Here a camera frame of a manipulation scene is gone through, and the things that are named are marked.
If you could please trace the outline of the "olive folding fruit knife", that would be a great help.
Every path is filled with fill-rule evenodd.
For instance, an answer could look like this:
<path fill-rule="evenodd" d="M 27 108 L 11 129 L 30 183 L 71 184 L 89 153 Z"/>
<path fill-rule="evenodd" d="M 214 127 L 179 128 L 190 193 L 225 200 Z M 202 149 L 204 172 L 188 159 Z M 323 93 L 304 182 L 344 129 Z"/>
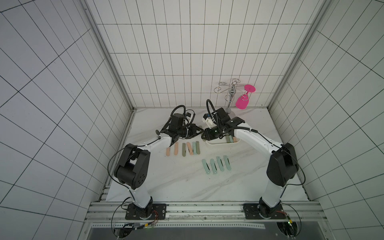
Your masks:
<path fill-rule="evenodd" d="M 200 151 L 200 142 L 199 141 L 196 141 L 196 152 L 198 155 L 201 154 L 201 151 Z"/>

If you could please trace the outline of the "mint folding fruit knife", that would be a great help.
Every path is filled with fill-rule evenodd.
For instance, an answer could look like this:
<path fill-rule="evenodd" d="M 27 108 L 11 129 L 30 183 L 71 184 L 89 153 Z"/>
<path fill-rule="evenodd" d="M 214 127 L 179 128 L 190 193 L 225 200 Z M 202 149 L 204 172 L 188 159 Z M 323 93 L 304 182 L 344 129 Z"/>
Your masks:
<path fill-rule="evenodd" d="M 227 155 L 224 155 L 224 161 L 225 161 L 227 170 L 231 171 L 232 167 L 231 167 L 231 164 L 230 164 L 230 161 L 229 161 L 229 157 Z"/>

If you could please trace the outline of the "white plastic storage box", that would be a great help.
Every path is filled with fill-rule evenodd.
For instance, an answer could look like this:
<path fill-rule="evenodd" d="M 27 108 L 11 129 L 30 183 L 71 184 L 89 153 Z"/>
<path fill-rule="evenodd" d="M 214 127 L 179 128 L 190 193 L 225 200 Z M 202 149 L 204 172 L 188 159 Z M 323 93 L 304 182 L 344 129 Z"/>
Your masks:
<path fill-rule="evenodd" d="M 237 138 L 238 142 L 234 143 L 233 141 L 233 137 L 230 136 L 230 140 L 231 140 L 231 143 L 227 143 L 226 142 L 226 137 L 222 138 L 222 139 L 215 139 L 215 140 L 211 140 L 211 141 L 205 141 L 206 145 L 209 145 L 209 146 L 221 146 L 221 145 L 234 145 L 234 144 L 237 144 L 239 143 L 241 140 Z"/>

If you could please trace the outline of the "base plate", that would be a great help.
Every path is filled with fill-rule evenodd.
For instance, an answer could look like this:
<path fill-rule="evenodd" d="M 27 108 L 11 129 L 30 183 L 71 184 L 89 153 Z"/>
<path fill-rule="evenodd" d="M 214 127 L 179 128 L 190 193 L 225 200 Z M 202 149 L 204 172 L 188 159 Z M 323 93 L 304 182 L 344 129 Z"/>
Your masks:
<path fill-rule="evenodd" d="M 243 210 L 247 220 L 284 220 L 286 218 L 281 204 L 273 208 L 258 203 L 243 204 Z"/>
<path fill-rule="evenodd" d="M 166 204 L 149 204 L 146 208 L 139 208 L 135 204 L 127 207 L 126 220 L 164 220 L 166 218 Z"/>

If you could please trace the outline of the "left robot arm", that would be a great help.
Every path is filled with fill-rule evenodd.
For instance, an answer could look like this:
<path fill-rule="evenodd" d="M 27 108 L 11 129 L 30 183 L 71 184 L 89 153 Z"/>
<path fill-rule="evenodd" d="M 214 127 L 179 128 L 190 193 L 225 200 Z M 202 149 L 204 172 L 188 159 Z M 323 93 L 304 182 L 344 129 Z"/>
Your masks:
<path fill-rule="evenodd" d="M 153 198 L 144 186 L 147 178 L 151 154 L 175 145 L 179 139 L 192 139 L 203 133 L 203 129 L 194 124 L 196 113 L 179 105 L 173 109 L 170 117 L 156 137 L 141 145 L 127 144 L 117 151 L 120 158 L 113 171 L 108 171 L 110 178 L 128 189 L 137 210 L 151 213 Z"/>

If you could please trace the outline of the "aluminium mounting rail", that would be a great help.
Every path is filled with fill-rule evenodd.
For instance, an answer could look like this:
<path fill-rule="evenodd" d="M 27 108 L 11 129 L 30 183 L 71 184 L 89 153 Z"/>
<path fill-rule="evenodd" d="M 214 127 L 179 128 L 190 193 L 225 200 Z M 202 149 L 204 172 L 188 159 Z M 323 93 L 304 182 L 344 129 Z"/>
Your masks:
<path fill-rule="evenodd" d="M 282 202 L 269 217 L 263 218 L 255 202 L 156 202 L 149 216 L 143 217 L 127 204 L 118 202 L 91 203 L 85 220 L 92 223 L 224 223 L 281 222 L 296 223 L 326 221 L 318 202 Z"/>

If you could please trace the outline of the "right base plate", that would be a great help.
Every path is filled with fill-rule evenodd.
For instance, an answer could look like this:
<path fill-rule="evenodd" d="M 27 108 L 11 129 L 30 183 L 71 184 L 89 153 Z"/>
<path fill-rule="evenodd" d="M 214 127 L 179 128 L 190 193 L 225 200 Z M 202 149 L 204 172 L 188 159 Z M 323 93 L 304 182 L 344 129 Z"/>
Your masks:
<path fill-rule="evenodd" d="M 243 204 L 243 210 L 247 220 L 284 220 L 286 218 L 281 204 L 273 208 L 258 203 Z"/>

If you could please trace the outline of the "pink wine glass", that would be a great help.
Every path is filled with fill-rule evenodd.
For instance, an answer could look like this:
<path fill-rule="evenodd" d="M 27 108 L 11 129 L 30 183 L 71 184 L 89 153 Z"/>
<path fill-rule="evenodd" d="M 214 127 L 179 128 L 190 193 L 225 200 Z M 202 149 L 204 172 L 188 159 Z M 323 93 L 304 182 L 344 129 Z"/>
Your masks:
<path fill-rule="evenodd" d="M 247 108 L 250 101 L 249 94 L 254 93 L 256 88 L 252 85 L 245 85 L 244 90 L 245 92 L 236 101 L 236 107 L 240 110 L 245 110 Z"/>

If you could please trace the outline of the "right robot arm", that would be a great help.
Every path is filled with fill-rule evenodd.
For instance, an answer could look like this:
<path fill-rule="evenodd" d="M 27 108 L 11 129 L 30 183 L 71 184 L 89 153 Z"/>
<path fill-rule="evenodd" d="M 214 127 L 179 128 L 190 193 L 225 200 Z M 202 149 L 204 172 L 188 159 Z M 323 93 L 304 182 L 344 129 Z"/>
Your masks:
<path fill-rule="evenodd" d="M 226 136 L 235 137 L 261 153 L 269 160 L 267 187 L 259 200 L 258 212 L 264 219 L 281 206 L 281 197 L 299 171 L 296 151 L 293 145 L 280 144 L 268 139 L 239 117 L 230 118 L 223 109 L 215 109 L 211 100 L 206 101 L 208 113 L 204 115 L 208 127 L 202 133 L 202 139 L 212 141 Z"/>

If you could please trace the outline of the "pink folding fruit knife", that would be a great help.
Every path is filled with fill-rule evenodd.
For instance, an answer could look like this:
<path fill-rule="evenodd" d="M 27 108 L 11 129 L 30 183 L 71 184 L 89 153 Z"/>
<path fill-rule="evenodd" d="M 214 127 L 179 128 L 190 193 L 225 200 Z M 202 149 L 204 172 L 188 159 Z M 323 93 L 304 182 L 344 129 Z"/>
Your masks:
<path fill-rule="evenodd" d="M 194 154 L 194 151 L 193 151 L 192 144 L 191 144 L 190 142 L 187 142 L 187 147 L 188 147 L 188 150 L 189 150 L 190 155 L 193 155 L 193 154 Z"/>

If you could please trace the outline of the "left base plate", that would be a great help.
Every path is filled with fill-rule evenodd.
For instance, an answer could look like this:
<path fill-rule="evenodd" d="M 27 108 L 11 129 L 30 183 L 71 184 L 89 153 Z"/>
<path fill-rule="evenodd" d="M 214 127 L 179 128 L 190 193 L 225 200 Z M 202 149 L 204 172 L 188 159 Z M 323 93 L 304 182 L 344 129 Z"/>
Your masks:
<path fill-rule="evenodd" d="M 127 207 L 126 220 L 164 220 L 166 218 L 166 204 L 149 204 L 146 208 L 139 208 L 135 204 Z"/>

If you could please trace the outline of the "chrome glass holder stand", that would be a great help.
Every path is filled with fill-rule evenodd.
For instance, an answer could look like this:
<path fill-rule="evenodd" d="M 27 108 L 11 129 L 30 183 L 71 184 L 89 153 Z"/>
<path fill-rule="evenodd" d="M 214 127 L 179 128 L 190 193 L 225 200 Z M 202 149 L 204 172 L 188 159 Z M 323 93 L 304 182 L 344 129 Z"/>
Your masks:
<path fill-rule="evenodd" d="M 224 107 L 224 110 L 226 111 L 227 114 L 230 114 L 232 112 L 231 105 L 235 98 L 237 87 L 240 83 L 241 83 L 240 79 L 233 78 L 228 83 L 219 82 L 218 86 L 214 88 L 214 92 L 217 95 L 227 92 L 227 95 L 225 96 L 226 105 Z"/>

